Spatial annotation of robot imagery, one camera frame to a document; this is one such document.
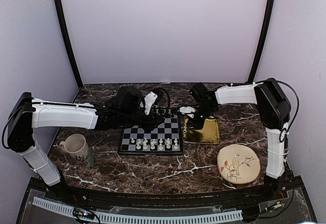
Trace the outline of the black grey chess board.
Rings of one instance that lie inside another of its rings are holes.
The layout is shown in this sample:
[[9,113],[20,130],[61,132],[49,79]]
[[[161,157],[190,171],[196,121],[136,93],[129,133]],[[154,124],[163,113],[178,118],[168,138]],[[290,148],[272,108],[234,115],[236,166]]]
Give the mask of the black grey chess board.
[[[148,145],[148,149],[143,149],[143,141],[144,138],[148,140],[146,143]],[[158,149],[159,139],[163,139],[163,150]],[[170,138],[171,148],[167,149],[166,142],[167,138]],[[141,139],[142,143],[141,149],[136,149],[137,140]],[[155,149],[151,150],[151,141],[156,139]],[[178,145],[179,148],[177,150],[174,149],[174,145]],[[118,154],[120,155],[159,155],[159,156],[171,156],[171,155],[183,155],[183,141],[181,138],[181,126],[180,126],[180,118],[179,116],[172,111],[169,111],[167,116],[165,117],[165,121],[159,124],[153,130],[145,130],[138,125],[125,128],[121,134],[120,143],[118,146]]]

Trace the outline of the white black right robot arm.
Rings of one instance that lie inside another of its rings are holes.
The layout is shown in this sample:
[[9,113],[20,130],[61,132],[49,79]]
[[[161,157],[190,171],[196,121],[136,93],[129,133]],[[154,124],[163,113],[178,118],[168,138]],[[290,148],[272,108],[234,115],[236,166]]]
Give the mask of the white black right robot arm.
[[288,153],[291,105],[277,80],[269,78],[259,82],[229,84],[216,90],[209,90],[203,83],[197,83],[190,89],[190,94],[200,105],[191,113],[194,116],[188,120],[189,129],[202,129],[205,119],[212,115],[218,105],[256,105],[267,133],[266,176],[279,179],[283,175]]

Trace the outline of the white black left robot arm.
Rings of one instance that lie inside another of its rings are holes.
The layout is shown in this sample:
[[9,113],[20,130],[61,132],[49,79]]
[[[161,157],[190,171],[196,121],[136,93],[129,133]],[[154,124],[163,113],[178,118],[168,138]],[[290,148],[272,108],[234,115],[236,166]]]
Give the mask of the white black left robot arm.
[[45,101],[24,92],[16,102],[2,132],[2,146],[20,154],[61,202],[72,197],[58,167],[38,146],[33,130],[43,127],[73,127],[110,130],[134,125],[153,129],[164,121],[152,107],[168,92],[154,88],[147,95],[130,86],[121,87],[104,103],[64,103]]

